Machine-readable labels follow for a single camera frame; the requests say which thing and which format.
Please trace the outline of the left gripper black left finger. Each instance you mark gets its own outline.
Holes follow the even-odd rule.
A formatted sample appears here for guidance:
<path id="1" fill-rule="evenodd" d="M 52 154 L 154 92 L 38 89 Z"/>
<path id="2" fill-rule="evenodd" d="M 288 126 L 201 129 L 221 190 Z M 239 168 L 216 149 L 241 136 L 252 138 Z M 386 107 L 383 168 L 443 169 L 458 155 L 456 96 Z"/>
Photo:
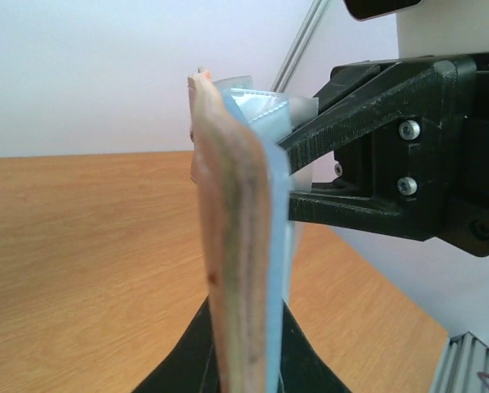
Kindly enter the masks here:
<path id="1" fill-rule="evenodd" d="M 218 392 L 210 307 L 205 300 L 173 350 L 134 389 L 135 393 Z"/>

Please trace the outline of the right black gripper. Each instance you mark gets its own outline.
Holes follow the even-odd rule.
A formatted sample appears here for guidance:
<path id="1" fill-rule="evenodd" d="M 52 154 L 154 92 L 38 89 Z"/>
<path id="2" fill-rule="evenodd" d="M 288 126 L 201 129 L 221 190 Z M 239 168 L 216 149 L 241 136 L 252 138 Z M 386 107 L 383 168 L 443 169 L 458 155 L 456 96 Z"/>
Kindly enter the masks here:
<path id="1" fill-rule="evenodd" d="M 290 218 L 420 241 L 433 237 L 443 226 L 463 129 L 444 240 L 489 256 L 489 52 L 473 59 L 394 61 L 371 90 L 381 94 L 377 104 L 394 112 L 333 108 L 284 138 L 280 145 L 293 170 L 330 152 L 342 167 L 331 183 L 293 192 Z"/>

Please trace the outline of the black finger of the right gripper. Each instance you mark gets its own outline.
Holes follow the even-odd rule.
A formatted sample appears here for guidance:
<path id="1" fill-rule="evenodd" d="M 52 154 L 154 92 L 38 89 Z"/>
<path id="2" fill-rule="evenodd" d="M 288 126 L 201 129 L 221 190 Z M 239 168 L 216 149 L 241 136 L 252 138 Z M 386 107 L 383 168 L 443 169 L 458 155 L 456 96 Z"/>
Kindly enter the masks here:
<path id="1" fill-rule="evenodd" d="M 374 79 L 385 74 L 396 63 L 366 62 L 335 67 L 329 81 L 315 94 L 319 99 L 319 114 L 323 115 L 333 108 L 351 109 L 354 113 L 369 113 L 386 115 L 395 111 L 393 106 L 385 107 L 375 98 L 381 94 L 371 92 L 375 87 Z"/>

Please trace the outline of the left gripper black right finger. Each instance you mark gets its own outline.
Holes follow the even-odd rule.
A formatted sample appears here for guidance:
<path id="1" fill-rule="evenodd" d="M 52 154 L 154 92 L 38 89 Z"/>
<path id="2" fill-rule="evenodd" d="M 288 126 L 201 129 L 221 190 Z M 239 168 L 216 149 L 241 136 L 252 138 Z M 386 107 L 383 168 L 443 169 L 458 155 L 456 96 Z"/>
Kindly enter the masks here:
<path id="1" fill-rule="evenodd" d="M 351 393 L 317 355 L 286 303 L 278 391 L 284 393 Z"/>

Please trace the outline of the pink leather card holder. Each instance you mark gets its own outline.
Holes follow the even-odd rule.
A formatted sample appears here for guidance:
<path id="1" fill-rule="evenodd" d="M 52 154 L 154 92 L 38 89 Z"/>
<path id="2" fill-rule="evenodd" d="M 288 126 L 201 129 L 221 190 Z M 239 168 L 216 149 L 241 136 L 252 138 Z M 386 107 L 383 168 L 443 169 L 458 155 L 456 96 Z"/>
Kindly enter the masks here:
<path id="1" fill-rule="evenodd" d="M 283 310 L 301 226 L 289 194 L 310 169 L 292 169 L 282 139 L 317 116 L 315 98 L 256 90 L 250 76 L 188 77 L 191 178 L 204 250 L 223 392 L 282 392 Z"/>

